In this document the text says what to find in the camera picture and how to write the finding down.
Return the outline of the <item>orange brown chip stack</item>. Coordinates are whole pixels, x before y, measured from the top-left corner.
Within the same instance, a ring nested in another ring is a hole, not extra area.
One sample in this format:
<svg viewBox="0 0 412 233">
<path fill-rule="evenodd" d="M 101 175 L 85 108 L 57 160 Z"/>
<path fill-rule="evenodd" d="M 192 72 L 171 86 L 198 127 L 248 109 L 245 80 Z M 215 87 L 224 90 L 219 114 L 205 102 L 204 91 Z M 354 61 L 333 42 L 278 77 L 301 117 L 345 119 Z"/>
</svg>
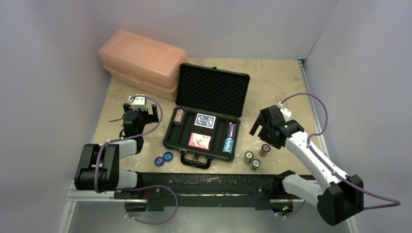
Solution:
<svg viewBox="0 0 412 233">
<path fill-rule="evenodd" d="M 175 125 L 181 125 L 185 116 L 185 111 L 183 109 L 178 109 L 175 113 L 173 123 Z"/>
</svg>

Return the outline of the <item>orange black 100 chip stack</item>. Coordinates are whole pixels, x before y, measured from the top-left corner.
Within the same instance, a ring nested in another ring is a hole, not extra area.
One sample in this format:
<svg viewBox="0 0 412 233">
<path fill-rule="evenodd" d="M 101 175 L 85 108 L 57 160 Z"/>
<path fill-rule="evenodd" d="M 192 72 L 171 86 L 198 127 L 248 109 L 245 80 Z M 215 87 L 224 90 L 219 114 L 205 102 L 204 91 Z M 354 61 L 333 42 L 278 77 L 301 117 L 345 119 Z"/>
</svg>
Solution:
<svg viewBox="0 0 412 233">
<path fill-rule="evenodd" d="M 254 158 L 254 154 L 251 151 L 246 151 L 243 157 L 243 162 L 246 164 L 249 164 L 251 163 L 253 158 Z"/>
</svg>

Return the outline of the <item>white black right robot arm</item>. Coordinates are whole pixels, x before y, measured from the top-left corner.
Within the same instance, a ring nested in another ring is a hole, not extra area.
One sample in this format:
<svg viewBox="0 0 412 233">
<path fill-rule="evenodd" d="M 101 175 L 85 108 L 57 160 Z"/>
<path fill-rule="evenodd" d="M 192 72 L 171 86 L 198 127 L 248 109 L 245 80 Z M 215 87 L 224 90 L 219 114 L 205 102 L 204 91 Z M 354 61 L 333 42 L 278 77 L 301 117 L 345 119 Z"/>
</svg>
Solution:
<svg viewBox="0 0 412 233">
<path fill-rule="evenodd" d="M 273 192 L 283 198 L 298 196 L 316 207 L 321 218 L 330 226 L 362 212 L 364 194 L 359 190 L 363 181 L 358 175 L 349 176 L 335 166 L 308 138 L 304 128 L 290 119 L 291 112 L 277 105 L 262 109 L 250 135 L 258 132 L 260 140 L 276 148 L 286 148 L 311 172 L 316 182 L 310 182 L 293 171 L 274 178 Z"/>
</svg>

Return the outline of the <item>pink blue 10 chip stack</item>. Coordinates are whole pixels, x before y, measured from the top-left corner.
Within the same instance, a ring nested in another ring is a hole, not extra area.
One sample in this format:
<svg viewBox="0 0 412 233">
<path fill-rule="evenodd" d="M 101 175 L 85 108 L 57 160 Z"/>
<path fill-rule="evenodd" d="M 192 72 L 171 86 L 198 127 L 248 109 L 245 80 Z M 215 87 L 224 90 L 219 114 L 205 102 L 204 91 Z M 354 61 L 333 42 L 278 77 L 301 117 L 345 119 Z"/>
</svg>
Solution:
<svg viewBox="0 0 412 233">
<path fill-rule="evenodd" d="M 268 153 L 270 152 L 270 150 L 271 150 L 270 145 L 268 145 L 268 144 L 263 144 L 263 145 L 260 147 L 260 149 L 259 149 L 259 151 L 258 151 L 258 154 L 259 154 L 260 157 L 266 157 L 266 156 L 268 155 Z"/>
</svg>

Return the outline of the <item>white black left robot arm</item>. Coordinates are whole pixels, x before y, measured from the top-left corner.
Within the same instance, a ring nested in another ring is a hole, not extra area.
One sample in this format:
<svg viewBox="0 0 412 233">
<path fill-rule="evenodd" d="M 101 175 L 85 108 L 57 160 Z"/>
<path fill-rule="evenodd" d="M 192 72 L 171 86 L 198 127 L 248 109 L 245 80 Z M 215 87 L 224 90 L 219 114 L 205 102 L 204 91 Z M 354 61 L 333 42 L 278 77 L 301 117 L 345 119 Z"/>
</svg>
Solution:
<svg viewBox="0 0 412 233">
<path fill-rule="evenodd" d="M 120 159 L 141 152 L 144 144 L 144 128 L 147 124 L 160 125 L 162 112 L 152 105 L 152 113 L 140 106 L 123 105 L 123 129 L 118 139 L 103 144 L 85 144 L 76 170 L 74 185 L 78 190 L 94 190 L 96 193 L 126 189 L 134 199 L 143 196 L 145 185 L 138 181 L 138 174 L 120 170 Z"/>
</svg>

